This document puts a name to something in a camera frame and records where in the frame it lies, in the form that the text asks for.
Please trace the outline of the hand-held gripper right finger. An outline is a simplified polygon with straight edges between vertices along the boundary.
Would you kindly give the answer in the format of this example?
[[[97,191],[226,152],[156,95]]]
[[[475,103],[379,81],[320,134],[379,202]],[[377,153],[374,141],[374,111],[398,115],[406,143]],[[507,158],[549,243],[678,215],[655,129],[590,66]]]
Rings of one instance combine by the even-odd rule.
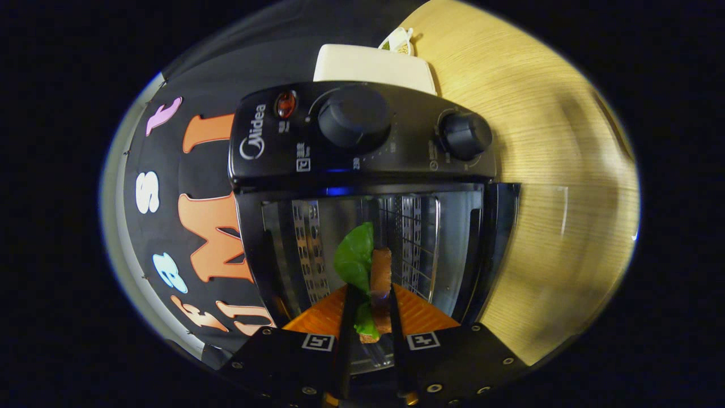
[[[482,407],[485,396],[529,373],[483,324],[460,324],[398,284],[390,314],[398,390],[409,406]]]

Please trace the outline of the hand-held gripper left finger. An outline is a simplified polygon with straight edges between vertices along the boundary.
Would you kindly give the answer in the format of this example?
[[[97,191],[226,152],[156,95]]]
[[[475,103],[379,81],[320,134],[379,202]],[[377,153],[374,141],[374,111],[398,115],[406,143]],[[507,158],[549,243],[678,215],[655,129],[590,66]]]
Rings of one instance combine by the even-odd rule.
[[[337,407],[349,395],[357,289],[332,292],[284,328],[264,328],[219,369],[258,407]]]

